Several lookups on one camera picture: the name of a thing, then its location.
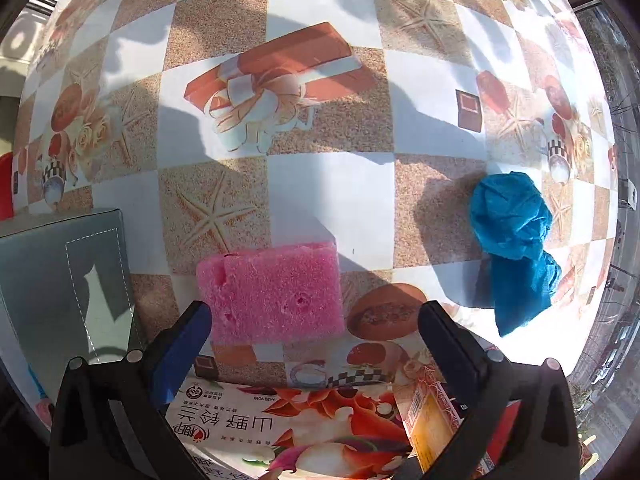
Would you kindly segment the blue plastic glove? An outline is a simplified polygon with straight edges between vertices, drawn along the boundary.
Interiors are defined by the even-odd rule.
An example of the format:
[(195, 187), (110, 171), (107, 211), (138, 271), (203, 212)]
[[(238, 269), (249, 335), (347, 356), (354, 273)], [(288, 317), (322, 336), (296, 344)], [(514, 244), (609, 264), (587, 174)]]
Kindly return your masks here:
[(547, 310), (558, 289), (562, 269), (544, 250), (552, 213), (534, 181), (512, 171), (477, 183), (470, 222), (490, 259), (492, 307), (504, 337)]

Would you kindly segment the pink sponge block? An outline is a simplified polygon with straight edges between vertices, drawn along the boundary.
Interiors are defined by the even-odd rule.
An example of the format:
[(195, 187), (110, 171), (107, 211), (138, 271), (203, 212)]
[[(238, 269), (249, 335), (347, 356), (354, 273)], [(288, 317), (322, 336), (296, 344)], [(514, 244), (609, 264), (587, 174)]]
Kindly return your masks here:
[(210, 256), (196, 266), (217, 346), (329, 338), (345, 330), (335, 244)]

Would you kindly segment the yellow orange small box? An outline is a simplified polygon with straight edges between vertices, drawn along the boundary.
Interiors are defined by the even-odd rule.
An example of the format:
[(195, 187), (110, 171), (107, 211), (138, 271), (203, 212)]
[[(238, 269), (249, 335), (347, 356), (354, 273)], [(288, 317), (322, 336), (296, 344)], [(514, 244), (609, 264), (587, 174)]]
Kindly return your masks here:
[(394, 385), (393, 392), (412, 456), (427, 472), (459, 430), (469, 407), (460, 403), (446, 382), (419, 379)]

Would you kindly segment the floral tissue pack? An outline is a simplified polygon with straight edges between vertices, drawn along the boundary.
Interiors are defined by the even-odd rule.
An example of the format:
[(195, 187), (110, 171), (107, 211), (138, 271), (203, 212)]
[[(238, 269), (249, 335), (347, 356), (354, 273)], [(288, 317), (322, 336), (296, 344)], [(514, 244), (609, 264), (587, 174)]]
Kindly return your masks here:
[(411, 452), (385, 384), (300, 390), (191, 377), (166, 420), (209, 479), (388, 479)]

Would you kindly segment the white cardboard storage box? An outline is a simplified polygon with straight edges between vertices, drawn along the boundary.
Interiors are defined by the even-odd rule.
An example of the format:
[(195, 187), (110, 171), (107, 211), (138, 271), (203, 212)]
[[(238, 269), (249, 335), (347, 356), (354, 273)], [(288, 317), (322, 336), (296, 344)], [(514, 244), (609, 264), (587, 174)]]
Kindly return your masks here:
[(2, 221), (1, 309), (51, 400), (76, 356), (102, 364), (144, 348), (122, 213), (93, 209)]

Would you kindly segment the red plastic chair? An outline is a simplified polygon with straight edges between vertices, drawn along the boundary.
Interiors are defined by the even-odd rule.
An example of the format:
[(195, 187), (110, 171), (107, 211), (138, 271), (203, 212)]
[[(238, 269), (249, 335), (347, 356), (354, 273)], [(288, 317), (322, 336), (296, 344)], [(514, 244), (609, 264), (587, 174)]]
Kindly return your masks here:
[(0, 220), (14, 216), (12, 203), (12, 162), (11, 153), (0, 157)]

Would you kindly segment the checkered patterned tablecloth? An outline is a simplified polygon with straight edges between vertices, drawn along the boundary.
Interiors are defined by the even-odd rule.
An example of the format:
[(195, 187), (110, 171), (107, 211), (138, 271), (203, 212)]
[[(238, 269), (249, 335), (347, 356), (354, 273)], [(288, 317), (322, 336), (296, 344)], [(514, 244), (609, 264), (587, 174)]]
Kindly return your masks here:
[[(329, 240), (346, 330), (206, 344), (225, 382), (318, 386), (422, 356), (396, 298), (435, 299), (516, 362), (578, 370), (610, 266), (614, 129), (567, 0), (58, 0), (17, 113), (19, 214), (115, 208), (149, 336), (204, 258)], [(552, 304), (501, 335), (469, 201), (528, 174), (552, 214)]]

